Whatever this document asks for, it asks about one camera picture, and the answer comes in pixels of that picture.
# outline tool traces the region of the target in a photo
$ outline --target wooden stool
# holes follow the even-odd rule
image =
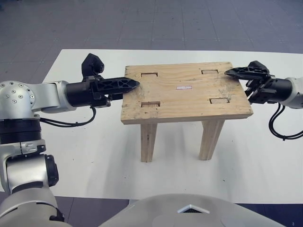
[[[121,121],[141,125],[141,161],[151,162],[158,123],[203,123],[199,158],[212,158],[224,121],[253,111],[230,62],[127,66],[125,77],[140,86],[123,95]]]

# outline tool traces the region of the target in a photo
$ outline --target white tabletop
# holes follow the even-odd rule
[[[105,78],[123,77],[126,65],[230,61],[234,67],[258,60],[278,78],[303,76],[303,56],[288,53],[220,51],[62,50],[45,82],[82,80],[81,63],[88,53],[105,64]],[[142,199],[165,193],[194,193],[238,203],[302,203],[303,139],[282,141],[268,130],[277,105],[252,106],[244,120],[226,121],[214,156],[197,159],[201,122],[158,125],[153,161],[140,161],[140,126],[120,121],[122,101],[97,110],[93,123],[62,129],[42,123],[47,153],[60,174],[52,191],[58,196]],[[82,122],[88,107],[44,114],[60,121]],[[302,110],[287,109],[277,131],[303,129]]]

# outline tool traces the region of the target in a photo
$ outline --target black cable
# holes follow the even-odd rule
[[[69,122],[60,122],[60,121],[56,121],[56,120],[52,120],[52,119],[47,119],[47,118],[40,118],[40,122],[46,123],[46,124],[50,124],[53,126],[57,126],[57,127],[61,127],[61,128],[73,128],[73,127],[78,127],[78,126],[83,126],[86,125],[88,123],[91,123],[95,117],[96,117],[96,109],[95,107],[91,107],[92,111],[93,111],[93,116],[87,121],[87,122],[81,122],[81,123],[69,123]]]
[[[294,135],[285,136],[285,135],[281,135],[280,133],[278,133],[274,129],[274,122],[277,119],[277,117],[285,110],[285,106],[282,106],[281,110],[280,110],[280,108],[281,108],[281,104],[279,103],[278,104],[278,109],[276,110],[276,112],[272,115],[272,117],[269,120],[268,127],[269,127],[270,132],[274,136],[276,136],[276,137],[278,137],[280,139],[283,139],[283,141],[285,141],[285,140],[295,140],[295,139],[298,139],[300,137],[303,137],[303,131],[301,131],[301,132],[299,132],[297,134],[294,134]]]

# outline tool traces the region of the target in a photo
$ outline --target white label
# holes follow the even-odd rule
[[[188,90],[188,89],[193,89],[192,86],[177,86],[177,90]]]

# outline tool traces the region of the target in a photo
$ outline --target plywood top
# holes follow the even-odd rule
[[[243,119],[253,111],[238,80],[224,72],[230,62],[127,66],[140,82],[124,94],[123,124]]]

